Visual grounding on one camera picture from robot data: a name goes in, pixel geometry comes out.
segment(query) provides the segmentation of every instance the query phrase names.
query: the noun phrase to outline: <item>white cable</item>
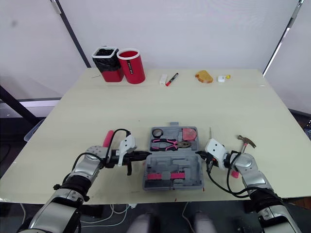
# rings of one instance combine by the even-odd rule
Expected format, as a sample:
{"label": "white cable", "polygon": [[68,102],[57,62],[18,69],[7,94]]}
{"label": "white cable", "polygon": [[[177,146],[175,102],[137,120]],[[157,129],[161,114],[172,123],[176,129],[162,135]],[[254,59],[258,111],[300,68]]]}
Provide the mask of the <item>white cable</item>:
{"label": "white cable", "polygon": [[23,221],[22,221],[21,224],[24,224],[24,221],[25,221],[25,218],[26,218],[26,210],[25,210],[25,208],[24,208],[24,206],[23,206],[22,203],[20,203],[20,206],[21,206],[21,208],[22,208],[22,210],[23,210],[23,212],[24,212],[24,217],[23,217]]}
{"label": "white cable", "polygon": [[98,221],[95,221],[95,222],[87,222],[87,221],[82,221],[82,220],[80,220],[80,221],[81,221],[82,223],[87,223],[87,224],[99,223],[99,222],[106,221],[106,220],[110,219],[110,218],[112,217],[113,213],[114,213],[114,206],[112,205],[112,207],[110,207],[110,208],[111,208],[111,214],[110,214],[110,216],[107,217],[107,218],[104,218],[104,219],[101,219],[101,220],[98,220]]}
{"label": "white cable", "polygon": [[185,212],[185,209],[186,209],[188,203],[189,203],[189,202],[186,203],[186,205],[185,205],[185,207],[184,207],[184,210],[183,210],[183,213],[181,214],[181,216],[187,221],[188,225],[190,226],[190,229],[191,229],[192,233],[195,233],[194,229],[193,229],[192,226],[191,226],[191,223],[190,223],[189,219],[187,219],[187,218],[184,216],[184,212]]}
{"label": "white cable", "polygon": [[120,225],[120,224],[122,224],[122,223],[124,222],[124,220],[125,220],[125,218],[126,218],[127,210],[128,210],[128,208],[125,209],[124,218],[123,218],[122,221],[119,222],[119,223],[112,224],[112,225],[92,225],[92,226],[83,226],[83,227],[115,227],[115,226],[118,226],[118,225]]}
{"label": "white cable", "polygon": [[123,210],[123,211],[121,211],[121,212],[117,212],[117,211],[115,211],[115,210],[112,210],[112,211],[113,211],[115,214],[119,215],[119,214],[123,214],[123,213],[126,211],[126,209]]}

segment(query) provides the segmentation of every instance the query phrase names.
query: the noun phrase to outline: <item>red pen holder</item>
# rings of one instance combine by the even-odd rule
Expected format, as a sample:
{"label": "red pen holder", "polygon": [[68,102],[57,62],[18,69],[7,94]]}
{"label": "red pen holder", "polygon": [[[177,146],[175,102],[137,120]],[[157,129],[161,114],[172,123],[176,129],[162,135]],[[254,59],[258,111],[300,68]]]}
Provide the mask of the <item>red pen holder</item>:
{"label": "red pen holder", "polygon": [[123,49],[117,52],[117,57],[129,83],[138,84],[145,81],[145,73],[139,50]]}

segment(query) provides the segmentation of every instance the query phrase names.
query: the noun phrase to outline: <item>black ring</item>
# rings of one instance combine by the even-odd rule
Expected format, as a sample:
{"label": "black ring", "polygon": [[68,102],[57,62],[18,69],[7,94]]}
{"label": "black ring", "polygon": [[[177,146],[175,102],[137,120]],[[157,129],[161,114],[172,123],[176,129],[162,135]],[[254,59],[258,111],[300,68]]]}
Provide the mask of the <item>black ring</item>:
{"label": "black ring", "polygon": [[152,130],[152,136],[154,138],[160,138],[162,135],[163,135],[163,130],[161,130],[161,129],[154,129],[154,130]]}

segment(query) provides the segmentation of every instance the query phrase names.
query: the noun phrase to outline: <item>pink pliers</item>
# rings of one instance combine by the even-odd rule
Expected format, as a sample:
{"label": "pink pliers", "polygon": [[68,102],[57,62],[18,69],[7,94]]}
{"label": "pink pliers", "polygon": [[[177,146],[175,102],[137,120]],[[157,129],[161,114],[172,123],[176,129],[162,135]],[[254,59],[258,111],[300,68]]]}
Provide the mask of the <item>pink pliers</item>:
{"label": "pink pliers", "polygon": [[172,144],[171,146],[165,147],[165,148],[159,148],[159,147],[151,147],[150,151],[168,151],[168,150],[178,150],[178,148],[187,148],[191,146],[190,142],[182,141],[178,142],[176,139],[153,139],[151,140],[152,143],[158,143],[158,142],[164,142]]}

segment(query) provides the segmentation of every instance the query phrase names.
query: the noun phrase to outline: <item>white wall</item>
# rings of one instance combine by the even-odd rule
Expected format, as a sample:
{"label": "white wall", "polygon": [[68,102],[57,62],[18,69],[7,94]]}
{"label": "white wall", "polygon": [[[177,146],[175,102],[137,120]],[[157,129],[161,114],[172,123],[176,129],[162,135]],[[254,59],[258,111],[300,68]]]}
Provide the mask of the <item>white wall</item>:
{"label": "white wall", "polygon": [[139,49],[145,67],[263,71],[298,1],[60,2],[88,58],[108,45]]}
{"label": "white wall", "polygon": [[311,2],[304,1],[265,78],[290,109],[311,114]]}
{"label": "white wall", "polygon": [[16,99],[62,97],[85,68],[49,0],[0,1],[0,84]]}

